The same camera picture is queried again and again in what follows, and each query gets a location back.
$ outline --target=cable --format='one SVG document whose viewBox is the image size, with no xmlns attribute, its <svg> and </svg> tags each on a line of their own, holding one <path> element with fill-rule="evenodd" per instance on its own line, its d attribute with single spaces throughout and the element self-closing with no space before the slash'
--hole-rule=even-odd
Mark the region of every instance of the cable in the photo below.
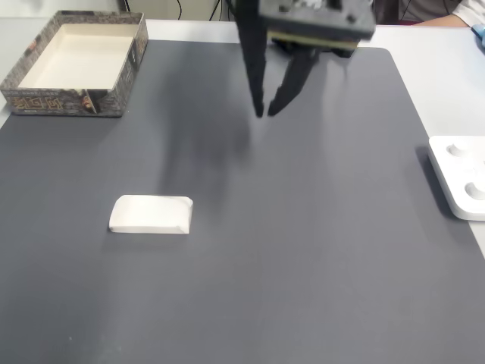
<svg viewBox="0 0 485 364">
<path fill-rule="evenodd" d="M 211 17 L 209 18 L 209 21 L 212 20 L 212 17 L 214 16 L 215 14 L 215 11 L 217 10 L 217 7 L 219 6 L 219 3 L 221 2 L 221 0 L 217 0 L 217 4 L 215 5 L 215 8 L 214 10 L 212 11 L 212 14 L 211 14 Z"/>
<path fill-rule="evenodd" d="M 233 3 L 231 2 L 231 0 L 226 0 L 226 5 L 227 5 L 227 12 L 230 11 L 230 13 L 233 15 L 233 18 L 234 20 L 236 19 L 236 15 L 234 15 L 236 13 L 236 10 L 234 9 L 234 6 L 233 6 Z"/>
<path fill-rule="evenodd" d="M 177 0 L 177 2 L 179 3 L 179 8 L 180 8 L 179 18 L 177 20 L 180 20 L 180 17 L 182 16 L 182 5 L 180 4 L 180 0 Z"/>
<path fill-rule="evenodd" d="M 449 9 L 448 9 L 448 5 L 446 4 L 446 0 L 443 0 L 443 6 L 445 7 L 446 12 L 447 12 L 447 13 L 448 13 L 448 15 L 449 15 Z"/>
<path fill-rule="evenodd" d="M 406 15 L 406 11 L 408 11 L 409 4 L 411 4 L 411 1 L 412 0 L 409 0 L 408 5 L 406 6 L 406 9 L 404 9 L 404 13 L 402 14 L 401 19 L 399 19 L 399 21 L 401 21 L 402 19 L 404 19 L 404 16 Z"/>
</svg>

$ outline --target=open box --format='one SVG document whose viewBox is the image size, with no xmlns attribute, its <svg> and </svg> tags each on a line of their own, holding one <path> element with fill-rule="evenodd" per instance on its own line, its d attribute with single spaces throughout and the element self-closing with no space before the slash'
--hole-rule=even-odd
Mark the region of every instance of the open box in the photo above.
<svg viewBox="0 0 485 364">
<path fill-rule="evenodd" d="M 59 11 L 0 91 L 15 114 L 119 117 L 147 43 L 141 13 Z"/>
</svg>

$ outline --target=blue object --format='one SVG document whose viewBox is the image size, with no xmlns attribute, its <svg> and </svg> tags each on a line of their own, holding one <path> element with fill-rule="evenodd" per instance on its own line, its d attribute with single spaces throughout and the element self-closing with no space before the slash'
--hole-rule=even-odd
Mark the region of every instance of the blue object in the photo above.
<svg viewBox="0 0 485 364">
<path fill-rule="evenodd" d="M 474 25 L 471 30 L 482 40 L 482 46 L 485 49 L 485 25 Z"/>
</svg>

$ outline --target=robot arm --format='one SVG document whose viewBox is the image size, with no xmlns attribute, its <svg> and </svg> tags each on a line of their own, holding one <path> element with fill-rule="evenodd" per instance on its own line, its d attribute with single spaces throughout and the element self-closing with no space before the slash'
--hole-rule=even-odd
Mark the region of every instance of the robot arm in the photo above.
<svg viewBox="0 0 485 364">
<path fill-rule="evenodd" d="M 375 30 L 368 0 L 236 0 L 236 19 L 257 116 L 264 113 L 263 79 L 267 38 L 291 49 L 291 60 L 268 115 L 283 110 L 302 91 L 322 50 L 348 57 Z"/>
</svg>

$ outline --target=white sleeve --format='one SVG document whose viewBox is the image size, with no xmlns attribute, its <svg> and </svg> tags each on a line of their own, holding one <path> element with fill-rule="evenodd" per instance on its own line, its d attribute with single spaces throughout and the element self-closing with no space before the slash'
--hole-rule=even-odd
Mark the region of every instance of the white sleeve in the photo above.
<svg viewBox="0 0 485 364">
<path fill-rule="evenodd" d="M 453 14 L 470 27 L 475 24 L 485 24 L 485 0 L 463 0 Z"/>
</svg>

